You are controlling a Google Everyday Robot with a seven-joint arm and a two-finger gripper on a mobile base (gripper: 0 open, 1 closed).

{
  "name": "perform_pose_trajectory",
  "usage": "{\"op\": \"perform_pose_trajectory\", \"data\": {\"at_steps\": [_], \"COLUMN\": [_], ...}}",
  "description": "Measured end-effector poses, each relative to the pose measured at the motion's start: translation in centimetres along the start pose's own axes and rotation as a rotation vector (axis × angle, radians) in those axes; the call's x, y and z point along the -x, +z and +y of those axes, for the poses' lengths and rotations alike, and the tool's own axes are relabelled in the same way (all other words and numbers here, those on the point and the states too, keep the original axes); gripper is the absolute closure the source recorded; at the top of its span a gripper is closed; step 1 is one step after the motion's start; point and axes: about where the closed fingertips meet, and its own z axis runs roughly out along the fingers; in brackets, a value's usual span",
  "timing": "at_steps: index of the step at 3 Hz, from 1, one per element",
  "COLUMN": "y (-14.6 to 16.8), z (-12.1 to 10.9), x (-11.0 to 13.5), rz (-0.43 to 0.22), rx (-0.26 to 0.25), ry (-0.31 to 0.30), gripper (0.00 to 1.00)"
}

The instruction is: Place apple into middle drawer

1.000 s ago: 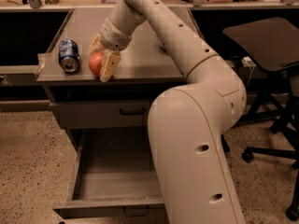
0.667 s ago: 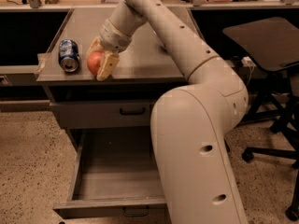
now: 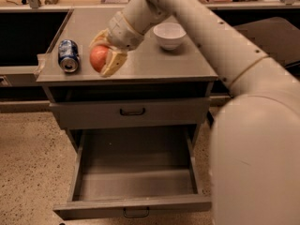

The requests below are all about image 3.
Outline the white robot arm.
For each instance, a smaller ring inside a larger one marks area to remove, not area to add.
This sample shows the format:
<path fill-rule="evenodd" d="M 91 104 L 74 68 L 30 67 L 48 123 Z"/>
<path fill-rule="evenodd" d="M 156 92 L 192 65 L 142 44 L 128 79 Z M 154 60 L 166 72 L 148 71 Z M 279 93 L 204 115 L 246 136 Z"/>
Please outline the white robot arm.
<path fill-rule="evenodd" d="M 93 39 L 110 56 L 136 49 L 174 16 L 233 98 L 210 135 L 214 225 L 300 225 L 300 82 L 197 0 L 130 0 Z"/>

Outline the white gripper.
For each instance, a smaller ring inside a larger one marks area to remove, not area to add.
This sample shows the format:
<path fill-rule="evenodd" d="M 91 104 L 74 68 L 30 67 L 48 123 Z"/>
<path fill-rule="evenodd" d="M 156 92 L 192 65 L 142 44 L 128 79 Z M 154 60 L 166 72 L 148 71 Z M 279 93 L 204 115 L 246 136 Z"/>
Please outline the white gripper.
<path fill-rule="evenodd" d="M 115 13 L 108 23 L 108 30 L 99 31 L 89 47 L 109 45 L 122 50 L 135 50 L 143 42 L 143 35 L 138 33 L 127 21 L 121 11 Z M 105 65 L 100 71 L 102 77 L 110 77 L 127 61 L 128 54 L 120 50 L 109 50 Z"/>

